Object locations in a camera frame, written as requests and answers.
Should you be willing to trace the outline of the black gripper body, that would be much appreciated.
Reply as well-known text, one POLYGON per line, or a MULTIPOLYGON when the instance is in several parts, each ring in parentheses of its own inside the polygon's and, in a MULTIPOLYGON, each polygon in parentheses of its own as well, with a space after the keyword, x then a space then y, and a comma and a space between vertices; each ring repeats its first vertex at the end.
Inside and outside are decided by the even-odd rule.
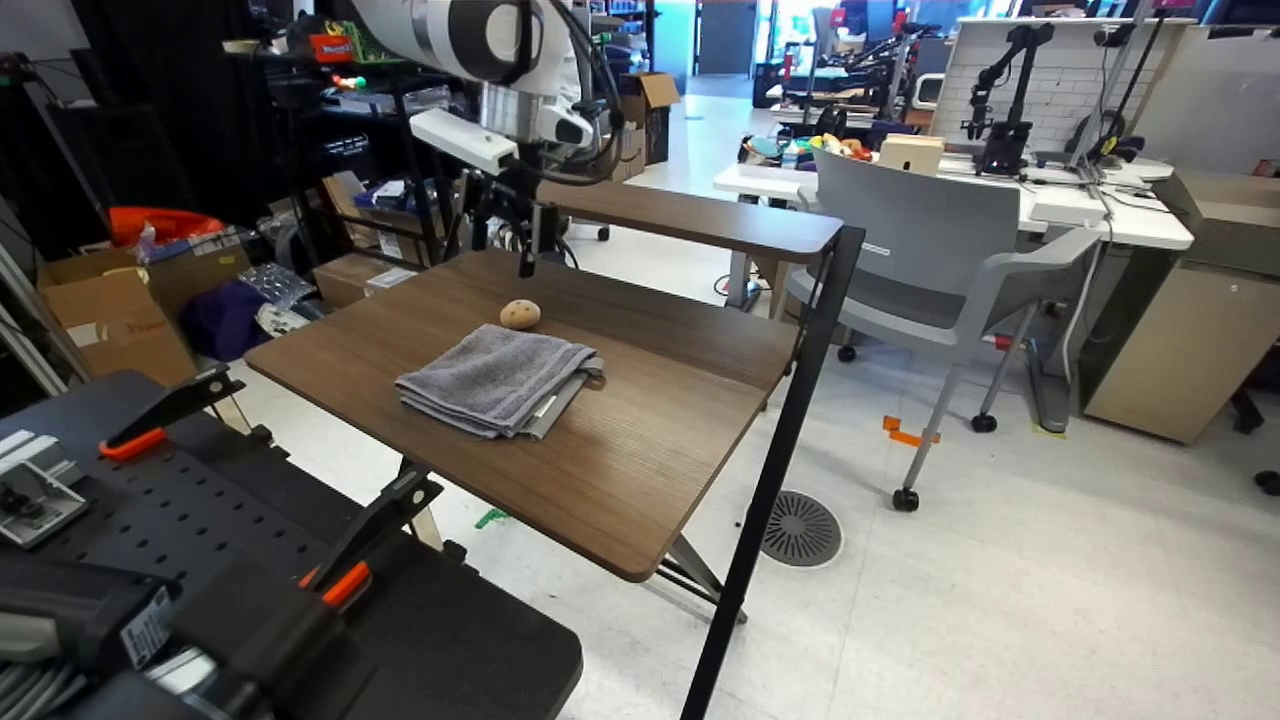
POLYGON ((512 189, 512 203, 518 203, 518 274, 534 278, 538 259, 539 259, 539 181, 544 169, 534 158, 518 158, 508 169, 508 189, 512 189))

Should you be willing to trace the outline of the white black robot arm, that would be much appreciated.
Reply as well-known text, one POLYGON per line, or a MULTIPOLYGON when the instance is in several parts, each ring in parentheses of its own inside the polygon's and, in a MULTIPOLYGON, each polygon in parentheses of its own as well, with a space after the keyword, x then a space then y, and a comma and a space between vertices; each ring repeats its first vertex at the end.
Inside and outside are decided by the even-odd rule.
POLYGON ((512 189, 601 186, 621 160, 621 87, 564 0, 354 0, 361 29, 397 62, 482 87, 472 115, 434 103, 407 133, 512 189))

